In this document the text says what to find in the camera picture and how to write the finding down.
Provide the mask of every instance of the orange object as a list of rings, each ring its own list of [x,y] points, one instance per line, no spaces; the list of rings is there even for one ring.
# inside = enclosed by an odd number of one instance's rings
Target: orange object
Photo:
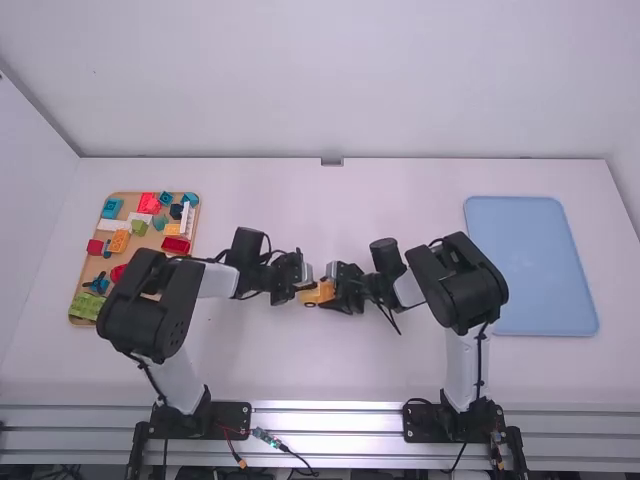
[[[298,293],[298,299],[305,307],[315,307],[335,297],[336,289],[331,280],[321,280],[313,290],[302,290]]]
[[[129,230],[116,230],[113,237],[111,237],[111,243],[109,244],[109,247],[107,247],[107,252],[124,252],[127,249],[127,244],[129,243],[129,235]]]
[[[177,237],[180,235],[180,224],[179,223],[167,223],[164,226],[164,230],[162,231],[163,235],[169,237]]]

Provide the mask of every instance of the wooden puzzle board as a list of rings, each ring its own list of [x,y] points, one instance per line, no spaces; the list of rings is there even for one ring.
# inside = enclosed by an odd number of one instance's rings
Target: wooden puzzle board
[[[118,212],[118,216],[116,220],[126,221],[127,217],[129,216],[129,213],[136,211],[136,209],[138,208],[138,202],[140,201],[140,196],[142,195],[142,193],[144,192],[115,192],[107,197],[107,198],[112,198],[112,197],[120,198],[124,201],[122,207],[120,208],[120,211]],[[155,192],[156,198],[159,196],[159,193],[160,192]],[[172,203],[179,203],[180,199],[182,198],[182,195],[184,195],[185,192],[169,192],[169,193],[173,194]],[[195,215],[193,220],[193,232],[191,235],[191,251],[193,251],[193,246],[195,243],[196,229],[198,226],[198,218],[200,217],[201,205],[202,205],[202,199],[200,198],[200,202],[194,208]],[[171,215],[169,215],[169,207],[162,206],[162,209],[158,214],[166,215],[167,218],[169,219],[169,223],[178,223],[178,224],[180,223],[180,220],[174,220],[173,218],[171,218]],[[107,240],[111,239],[114,232],[97,229],[97,226],[98,226],[97,224],[102,219],[102,207],[100,208],[99,212],[96,212],[96,218],[97,218],[96,228],[91,238],[106,242]],[[127,245],[126,250],[122,253],[112,253],[110,258],[89,255],[87,253],[87,256],[84,261],[84,265],[82,267],[82,273],[80,274],[80,278],[78,279],[78,284],[76,285],[76,290],[73,293],[73,297],[69,299],[69,306],[71,306],[71,302],[73,301],[75,296],[79,293],[87,292],[87,293],[93,293],[94,295],[96,295],[95,292],[91,292],[89,287],[83,287],[82,284],[85,282],[91,282],[102,271],[107,272],[105,278],[109,280],[109,287],[107,288],[107,291],[104,295],[105,297],[108,296],[109,293],[111,292],[111,289],[113,288],[113,282],[109,278],[109,273],[111,272],[111,270],[114,267],[117,267],[118,265],[128,263],[131,257],[133,256],[134,252],[138,248],[146,247],[146,248],[152,248],[154,250],[162,251],[160,247],[165,238],[166,237],[162,234],[162,232],[157,231],[153,226],[153,223],[151,223],[149,225],[149,228],[147,229],[147,233],[143,237],[139,237],[134,233],[131,233],[131,235],[129,235],[129,243]],[[87,241],[84,243],[84,245],[86,245],[88,242],[89,242],[89,238],[87,238]],[[171,253],[168,253],[168,252],[165,252],[165,253],[168,256],[173,256],[173,254]],[[68,315],[68,318],[69,318],[69,322],[71,322],[71,324],[75,326],[80,326],[80,327],[95,326],[95,322],[92,322],[91,320],[75,317],[73,315]]]

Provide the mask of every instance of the light blue mat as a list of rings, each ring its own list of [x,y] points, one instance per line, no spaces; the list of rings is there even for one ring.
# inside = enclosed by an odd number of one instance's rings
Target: light blue mat
[[[596,334],[598,316],[560,202],[470,197],[464,213],[469,237],[509,285],[496,334]]]

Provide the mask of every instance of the yellow block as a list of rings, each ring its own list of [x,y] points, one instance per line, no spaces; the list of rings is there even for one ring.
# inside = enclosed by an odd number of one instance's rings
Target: yellow block
[[[164,235],[167,237],[177,237],[180,235],[180,224],[179,223],[167,223],[164,226],[164,230],[162,231]]]
[[[111,253],[122,253],[126,250],[129,243],[129,230],[116,230],[111,237],[111,243],[107,247],[107,251]]]

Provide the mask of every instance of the blue block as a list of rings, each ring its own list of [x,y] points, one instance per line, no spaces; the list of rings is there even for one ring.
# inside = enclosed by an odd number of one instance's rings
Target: blue block
[[[158,201],[161,204],[163,204],[165,207],[168,207],[169,205],[171,205],[171,202],[173,201],[173,195],[170,194],[169,192],[162,192],[158,197]]]
[[[118,217],[118,213],[122,208],[124,200],[121,198],[107,198],[107,201],[102,208],[102,218],[110,218],[115,220]]]
[[[180,203],[184,205],[184,202],[187,201],[189,202],[189,205],[191,205],[191,207],[195,207],[200,202],[200,199],[195,193],[187,192],[182,196],[182,200],[180,200]]]
[[[164,226],[169,223],[169,219],[166,215],[154,215],[151,221],[153,222],[154,228],[159,232],[164,230]]]
[[[103,258],[111,258],[111,252],[107,252],[107,248],[109,248],[109,244],[111,243],[111,239],[108,239],[104,242],[104,248],[102,249]]]
[[[107,291],[107,288],[109,288],[109,283],[110,283],[109,280],[107,280],[106,278],[103,278],[102,280],[100,280],[100,290],[102,290],[102,292],[98,292],[98,289],[96,288],[95,284],[91,285],[89,287],[89,290],[91,290],[92,292],[101,293],[101,294],[105,293]]]

